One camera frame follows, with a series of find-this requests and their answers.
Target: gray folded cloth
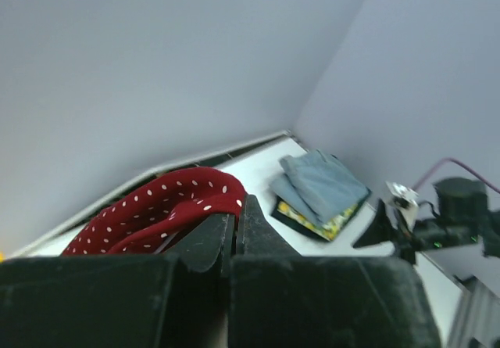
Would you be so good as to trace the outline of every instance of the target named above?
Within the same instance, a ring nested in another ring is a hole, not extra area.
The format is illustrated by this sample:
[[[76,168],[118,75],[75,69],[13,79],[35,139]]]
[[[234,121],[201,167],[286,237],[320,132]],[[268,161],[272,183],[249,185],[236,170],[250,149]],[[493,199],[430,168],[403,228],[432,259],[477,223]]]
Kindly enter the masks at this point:
[[[370,190],[334,156],[319,150],[280,160],[284,174],[271,189],[313,224],[324,224]]]

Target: red polka dot cloth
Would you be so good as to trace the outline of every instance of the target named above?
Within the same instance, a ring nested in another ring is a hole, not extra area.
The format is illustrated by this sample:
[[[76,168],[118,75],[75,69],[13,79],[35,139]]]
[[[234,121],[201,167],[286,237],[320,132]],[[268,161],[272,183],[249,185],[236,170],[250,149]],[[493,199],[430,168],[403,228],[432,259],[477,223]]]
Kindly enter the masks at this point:
[[[213,213],[238,219],[245,195],[237,178],[214,168],[170,172],[101,211],[61,255],[158,253]]]

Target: table surface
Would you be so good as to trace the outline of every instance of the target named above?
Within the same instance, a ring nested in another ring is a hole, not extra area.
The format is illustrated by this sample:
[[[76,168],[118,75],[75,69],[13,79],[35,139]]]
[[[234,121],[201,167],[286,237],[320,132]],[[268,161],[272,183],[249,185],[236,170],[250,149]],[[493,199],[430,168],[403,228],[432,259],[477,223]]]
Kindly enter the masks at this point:
[[[333,242],[317,242],[309,239],[270,216],[275,203],[275,196],[270,191],[269,184],[282,172],[278,160],[286,155],[300,156],[304,153],[305,150],[297,142],[291,138],[285,138],[245,154],[243,157],[225,163],[218,168],[234,175],[241,181],[249,194],[257,196],[270,225],[303,256],[386,257],[391,255],[394,250],[391,243],[362,249],[352,248],[352,243],[365,231],[366,226],[373,218],[373,208],[368,204],[361,208],[356,217]],[[57,256],[81,229],[82,227],[68,231],[66,234],[37,248],[29,255],[31,257]],[[463,290],[421,253],[417,254],[415,269],[423,281],[434,319],[441,333],[443,343],[446,344]],[[220,342],[225,341],[226,329],[223,330],[222,335],[218,338]]]

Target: purple cable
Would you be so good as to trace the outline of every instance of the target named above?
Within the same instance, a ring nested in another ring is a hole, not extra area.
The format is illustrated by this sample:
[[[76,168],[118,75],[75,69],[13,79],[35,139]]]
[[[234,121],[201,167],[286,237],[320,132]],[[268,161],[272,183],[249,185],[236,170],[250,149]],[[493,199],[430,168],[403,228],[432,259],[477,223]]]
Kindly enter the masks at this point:
[[[484,177],[482,177],[480,174],[478,174],[475,170],[473,170],[472,168],[470,168],[469,166],[467,166],[466,164],[462,163],[460,160],[457,160],[455,158],[443,158],[441,159],[440,161],[438,161],[434,167],[432,167],[431,169],[429,169],[428,172],[425,173],[424,176],[422,176],[413,186],[413,190],[416,191],[418,188],[420,188],[429,178],[430,176],[432,176],[434,174],[434,172],[436,172],[439,168],[441,168],[441,166],[445,163],[455,163],[457,165],[459,165],[461,168],[463,168],[464,170],[470,172],[471,174],[473,174],[474,176],[476,176],[476,178],[480,181],[482,181],[483,183],[485,183],[487,186],[489,186],[491,189],[493,189],[495,192],[497,192],[498,194],[500,194],[500,189],[497,188],[496,186],[494,186],[492,183],[490,183],[487,179],[485,179]]]

